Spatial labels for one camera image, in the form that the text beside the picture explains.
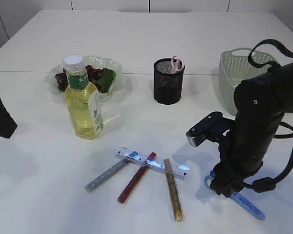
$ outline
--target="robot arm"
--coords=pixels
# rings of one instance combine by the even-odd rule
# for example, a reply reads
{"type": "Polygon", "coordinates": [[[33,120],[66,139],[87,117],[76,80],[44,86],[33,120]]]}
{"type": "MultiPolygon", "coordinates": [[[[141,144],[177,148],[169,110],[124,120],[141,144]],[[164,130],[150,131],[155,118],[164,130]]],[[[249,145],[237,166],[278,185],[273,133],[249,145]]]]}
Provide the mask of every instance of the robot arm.
{"type": "MultiPolygon", "coordinates": [[[[293,53],[278,41],[269,39],[257,46],[264,43],[275,45],[283,54],[293,58],[293,53]]],[[[251,54],[249,61],[252,65],[265,65],[254,62],[251,54]]],[[[284,113],[293,113],[293,63],[282,67],[274,61],[268,64],[272,66],[267,73],[244,80],[235,89],[234,102],[238,113],[234,121],[214,112],[187,132],[192,146],[198,146],[205,139],[220,144],[220,163],[213,169],[215,179],[210,185],[218,195],[230,197],[244,187],[257,192],[272,190],[293,167],[292,152],[286,169],[277,178],[263,178],[252,185],[243,182],[261,168],[262,159],[274,137],[293,137],[293,134],[288,137],[275,135],[279,125],[293,130],[281,122],[284,113]]]]}

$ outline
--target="silver glitter stick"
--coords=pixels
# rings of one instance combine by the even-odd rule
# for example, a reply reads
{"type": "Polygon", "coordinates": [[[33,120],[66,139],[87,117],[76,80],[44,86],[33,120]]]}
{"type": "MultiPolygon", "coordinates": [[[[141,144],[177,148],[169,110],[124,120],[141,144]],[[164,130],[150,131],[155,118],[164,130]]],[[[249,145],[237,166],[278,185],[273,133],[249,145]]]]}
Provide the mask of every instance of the silver glitter stick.
{"type": "MultiPolygon", "coordinates": [[[[137,154],[138,154],[138,152],[135,151],[135,152],[132,152],[130,154],[130,156],[135,156],[137,154]]],[[[118,173],[123,167],[128,165],[128,163],[130,163],[130,161],[127,159],[123,159],[122,161],[119,161],[114,166],[112,166],[110,169],[108,169],[107,171],[105,171],[104,173],[99,175],[97,178],[95,178],[93,181],[91,181],[89,184],[87,184],[84,189],[87,191],[87,193],[93,191],[98,186],[103,184],[105,181],[110,179],[113,175],[118,173]]]]}

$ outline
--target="plastic basket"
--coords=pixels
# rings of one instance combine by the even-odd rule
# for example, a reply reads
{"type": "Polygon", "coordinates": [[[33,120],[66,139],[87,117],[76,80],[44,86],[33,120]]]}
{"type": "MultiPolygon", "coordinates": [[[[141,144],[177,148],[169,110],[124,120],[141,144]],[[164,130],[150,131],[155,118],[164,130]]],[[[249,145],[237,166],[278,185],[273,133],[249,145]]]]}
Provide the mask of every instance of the plastic basket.
{"type": "MultiPolygon", "coordinates": [[[[231,51],[223,52],[219,63],[219,89],[228,111],[236,115],[237,109],[233,100],[235,88],[245,79],[250,79],[267,72],[270,65],[262,68],[253,67],[248,56],[234,55],[235,51],[251,51],[250,48],[238,48],[231,51]]],[[[257,63],[265,63],[276,59],[269,54],[254,51],[252,58],[257,63]]]]}

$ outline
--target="pink scissors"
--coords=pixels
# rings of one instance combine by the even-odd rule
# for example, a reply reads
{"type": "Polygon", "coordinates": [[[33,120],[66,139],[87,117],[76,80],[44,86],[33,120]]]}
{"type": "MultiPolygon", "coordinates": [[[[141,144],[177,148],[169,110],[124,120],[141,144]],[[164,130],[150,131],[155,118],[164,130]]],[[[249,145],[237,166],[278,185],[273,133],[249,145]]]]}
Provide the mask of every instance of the pink scissors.
{"type": "Polygon", "coordinates": [[[180,72],[184,69],[184,67],[185,67],[184,61],[178,55],[174,55],[171,59],[171,73],[180,72]]]}

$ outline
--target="white table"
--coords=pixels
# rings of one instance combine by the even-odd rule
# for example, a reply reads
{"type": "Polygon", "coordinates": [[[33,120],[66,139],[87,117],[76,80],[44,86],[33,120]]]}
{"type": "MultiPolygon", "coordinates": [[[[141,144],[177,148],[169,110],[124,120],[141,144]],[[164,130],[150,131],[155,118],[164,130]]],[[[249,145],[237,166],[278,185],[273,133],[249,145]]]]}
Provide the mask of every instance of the white table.
{"type": "MultiPolygon", "coordinates": [[[[166,106],[152,97],[153,75],[126,75],[103,102],[103,135],[85,140],[75,135],[61,98],[48,92],[46,75],[0,72],[1,99],[18,124],[11,139],[0,138],[0,234],[293,234],[293,171],[272,192],[242,191],[265,221],[202,183],[219,161],[218,145],[192,148],[185,133],[212,111],[232,117],[218,99],[217,76],[185,76],[181,100],[166,106]],[[134,164],[94,192],[84,191],[118,161],[114,154],[122,146],[190,167],[188,180],[176,180],[185,221],[173,221],[159,172],[149,170],[126,204],[116,201],[138,169],[134,164]]],[[[293,124],[293,115],[285,119],[293,124]]],[[[292,143],[274,140],[256,178],[276,176],[292,143]]]]}
{"type": "MultiPolygon", "coordinates": [[[[118,61],[125,73],[153,74],[158,59],[179,55],[185,74],[218,74],[220,55],[278,39],[293,50],[293,33],[272,13],[125,13],[45,10],[0,49],[0,71],[48,72],[68,54],[118,61]]],[[[259,48],[281,64],[272,46],[259,48]]]]}

